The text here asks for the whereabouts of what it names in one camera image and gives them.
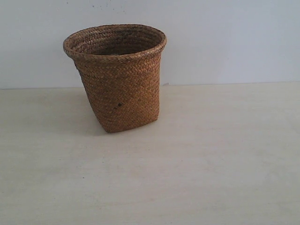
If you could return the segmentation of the brown woven wicker basket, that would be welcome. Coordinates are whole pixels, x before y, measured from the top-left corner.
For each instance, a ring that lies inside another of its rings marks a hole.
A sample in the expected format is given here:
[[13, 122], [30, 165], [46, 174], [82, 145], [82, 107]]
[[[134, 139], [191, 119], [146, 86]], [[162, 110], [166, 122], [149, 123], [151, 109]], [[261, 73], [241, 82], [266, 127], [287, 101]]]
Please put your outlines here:
[[164, 32], [141, 24], [83, 29], [63, 42], [74, 62], [90, 106], [108, 133], [150, 124], [159, 116]]

